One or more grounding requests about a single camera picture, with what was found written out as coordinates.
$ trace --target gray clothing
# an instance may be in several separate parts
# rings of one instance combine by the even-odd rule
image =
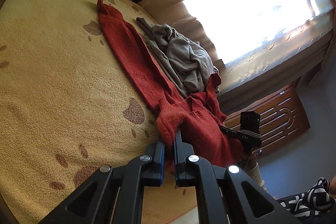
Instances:
[[[136,22],[149,37],[149,50],[181,95],[186,98],[191,93],[203,92],[210,75],[218,70],[199,42],[191,41],[167,24],[152,25],[139,17]]]

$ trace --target sunlight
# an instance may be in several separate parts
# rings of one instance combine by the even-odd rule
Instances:
[[[307,0],[185,0],[225,64],[314,17]],[[320,12],[311,0],[315,16]]]

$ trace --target wooden door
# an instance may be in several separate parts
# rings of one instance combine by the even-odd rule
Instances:
[[[305,109],[292,85],[287,85],[247,108],[229,115],[224,122],[225,126],[239,130],[242,111],[255,111],[261,116],[262,145],[256,150],[261,149],[261,155],[275,151],[310,128]]]

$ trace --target patterned fabric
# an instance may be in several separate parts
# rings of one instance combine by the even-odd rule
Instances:
[[[281,198],[278,201],[287,211],[305,222],[307,218],[318,217],[329,213],[332,209],[336,199],[329,196],[329,185],[325,178],[320,178],[309,191]]]
[[[104,0],[156,22],[131,0]],[[6,0],[0,10],[0,193],[36,224],[103,164],[117,167],[157,139],[147,109],[98,23],[97,0]],[[196,205],[193,188],[146,187],[142,224]]]

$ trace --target human hand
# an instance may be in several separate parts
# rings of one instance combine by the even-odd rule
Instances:
[[[251,153],[249,156],[243,154],[241,157],[242,161],[246,162],[245,170],[251,170],[256,167],[257,165],[257,157],[254,153]]]
[[[336,198],[336,174],[333,180],[330,182],[328,193],[332,198]]]

